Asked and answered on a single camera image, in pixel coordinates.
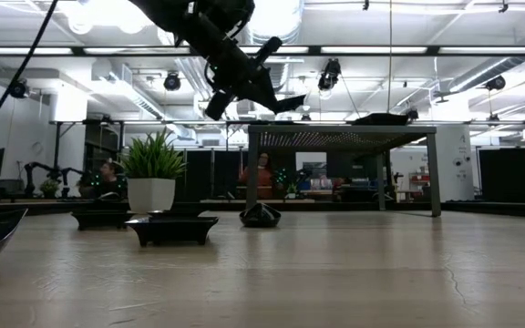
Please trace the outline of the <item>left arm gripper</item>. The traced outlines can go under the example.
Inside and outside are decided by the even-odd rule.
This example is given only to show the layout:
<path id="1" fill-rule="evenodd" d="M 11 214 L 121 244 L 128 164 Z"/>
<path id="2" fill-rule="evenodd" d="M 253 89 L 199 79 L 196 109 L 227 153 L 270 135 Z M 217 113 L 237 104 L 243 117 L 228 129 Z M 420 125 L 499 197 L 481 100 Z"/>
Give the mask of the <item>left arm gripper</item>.
<path id="1" fill-rule="evenodd" d="M 263 65 L 283 44 L 280 38 L 271 37 L 255 56 L 248 56 L 204 13 L 185 14 L 182 22 L 180 36 L 205 58 L 213 73 L 214 93 L 206 108 L 209 118 L 221 118 L 234 99 L 249 99 L 273 113 L 293 111 L 304 104 L 306 94 L 278 99 L 270 70 Z"/>

